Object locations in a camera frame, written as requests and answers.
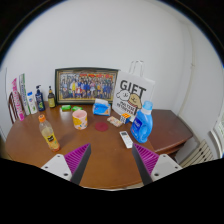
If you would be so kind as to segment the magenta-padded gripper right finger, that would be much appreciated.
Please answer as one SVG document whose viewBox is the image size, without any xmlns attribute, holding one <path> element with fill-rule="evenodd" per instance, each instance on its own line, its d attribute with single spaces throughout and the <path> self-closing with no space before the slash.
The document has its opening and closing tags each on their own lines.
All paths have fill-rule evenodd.
<svg viewBox="0 0 224 224">
<path fill-rule="evenodd" d="M 182 169 L 182 167 L 167 154 L 158 155 L 136 143 L 132 146 L 132 154 L 144 185 L 150 184 Z"/>
</svg>

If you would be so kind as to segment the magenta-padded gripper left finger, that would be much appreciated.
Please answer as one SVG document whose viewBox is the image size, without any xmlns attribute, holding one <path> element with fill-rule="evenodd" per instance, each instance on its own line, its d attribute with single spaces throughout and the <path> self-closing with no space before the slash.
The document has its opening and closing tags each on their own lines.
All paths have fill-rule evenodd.
<svg viewBox="0 0 224 224">
<path fill-rule="evenodd" d="M 79 185 L 91 155 L 91 144 L 85 144 L 66 155 L 56 154 L 42 169 Z"/>
</svg>

